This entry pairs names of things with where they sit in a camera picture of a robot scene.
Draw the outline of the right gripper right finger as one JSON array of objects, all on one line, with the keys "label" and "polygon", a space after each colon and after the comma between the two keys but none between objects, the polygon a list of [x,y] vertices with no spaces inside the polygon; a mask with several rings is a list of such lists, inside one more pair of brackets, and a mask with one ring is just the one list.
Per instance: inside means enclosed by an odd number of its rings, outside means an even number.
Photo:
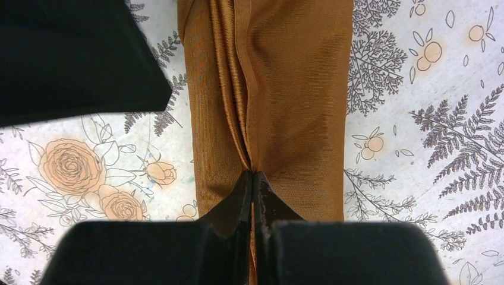
[{"label": "right gripper right finger", "polygon": [[447,284],[425,234],[405,223],[307,221],[254,175],[259,284]]}]

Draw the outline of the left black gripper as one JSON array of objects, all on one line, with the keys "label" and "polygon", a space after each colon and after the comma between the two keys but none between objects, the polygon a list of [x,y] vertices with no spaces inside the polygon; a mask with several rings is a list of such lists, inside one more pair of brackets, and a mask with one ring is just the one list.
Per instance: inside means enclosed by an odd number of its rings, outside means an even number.
[{"label": "left black gripper", "polygon": [[2,1],[1,126],[159,112],[172,94],[129,1]]}]

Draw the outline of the orange cloth napkin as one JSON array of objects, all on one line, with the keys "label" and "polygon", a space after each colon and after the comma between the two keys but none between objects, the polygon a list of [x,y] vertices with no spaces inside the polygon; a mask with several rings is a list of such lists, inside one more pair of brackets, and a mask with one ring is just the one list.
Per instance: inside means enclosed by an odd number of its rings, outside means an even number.
[{"label": "orange cloth napkin", "polygon": [[306,220],[342,221],[352,1],[178,1],[200,215],[263,172]]}]

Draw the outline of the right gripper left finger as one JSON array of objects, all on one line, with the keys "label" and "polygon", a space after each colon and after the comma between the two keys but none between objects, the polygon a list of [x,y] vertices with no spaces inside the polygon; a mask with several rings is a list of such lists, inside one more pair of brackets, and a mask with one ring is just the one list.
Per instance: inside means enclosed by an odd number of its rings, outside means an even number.
[{"label": "right gripper left finger", "polygon": [[195,221],[88,221],[64,235],[42,284],[247,284],[251,184]]}]

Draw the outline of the floral patterned table mat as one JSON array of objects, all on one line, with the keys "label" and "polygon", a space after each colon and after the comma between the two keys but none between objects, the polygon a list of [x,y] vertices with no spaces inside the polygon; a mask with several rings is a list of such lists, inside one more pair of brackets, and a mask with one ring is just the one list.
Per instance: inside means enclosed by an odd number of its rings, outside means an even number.
[{"label": "floral patterned table mat", "polygon": [[[503,2],[355,1],[345,127],[347,221],[422,228],[451,284],[503,283]],[[101,206],[39,170],[97,157],[111,217],[187,221],[195,192],[190,99],[175,1],[127,1],[174,95],[159,113],[1,129],[1,281],[39,284],[55,245]]]}]

